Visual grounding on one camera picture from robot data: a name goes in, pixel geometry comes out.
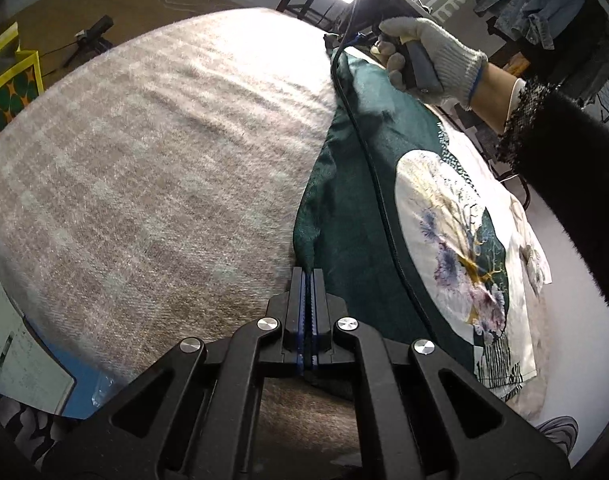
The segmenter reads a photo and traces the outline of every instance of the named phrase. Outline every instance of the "gloved hand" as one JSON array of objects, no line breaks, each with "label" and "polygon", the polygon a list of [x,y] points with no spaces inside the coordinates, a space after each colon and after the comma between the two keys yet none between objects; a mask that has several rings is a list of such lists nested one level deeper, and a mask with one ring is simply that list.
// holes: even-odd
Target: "gloved hand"
[{"label": "gloved hand", "polygon": [[488,62],[484,52],[464,46],[440,25],[425,18],[390,18],[380,24],[380,30],[395,38],[420,40],[431,58],[444,91],[439,94],[421,93],[417,89],[406,88],[401,73],[405,57],[381,36],[372,47],[372,54],[387,66],[389,81],[395,88],[408,91],[427,104],[440,105],[450,98],[456,98],[465,110],[471,108],[473,91]]}]

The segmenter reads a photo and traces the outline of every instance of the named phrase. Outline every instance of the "black sleeve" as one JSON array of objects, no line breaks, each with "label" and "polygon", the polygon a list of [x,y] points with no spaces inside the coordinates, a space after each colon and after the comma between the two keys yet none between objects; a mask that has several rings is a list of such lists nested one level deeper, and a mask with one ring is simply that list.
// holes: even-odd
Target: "black sleeve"
[{"label": "black sleeve", "polygon": [[609,129],[529,82],[500,152],[557,216],[609,304]]}]

